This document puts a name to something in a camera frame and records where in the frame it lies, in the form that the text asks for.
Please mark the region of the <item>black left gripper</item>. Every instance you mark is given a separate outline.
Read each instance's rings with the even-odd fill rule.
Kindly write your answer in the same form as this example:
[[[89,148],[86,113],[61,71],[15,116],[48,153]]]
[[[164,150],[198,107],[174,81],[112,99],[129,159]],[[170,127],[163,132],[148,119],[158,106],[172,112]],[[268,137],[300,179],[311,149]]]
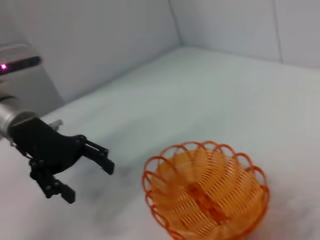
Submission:
[[[29,175],[47,199],[60,195],[69,204],[75,202],[76,192],[54,174],[70,168],[81,156],[94,161],[107,174],[114,173],[115,163],[109,159],[107,148],[87,139],[83,141],[78,135],[62,135],[39,118],[12,126],[10,136],[20,150],[33,158],[29,161]]]

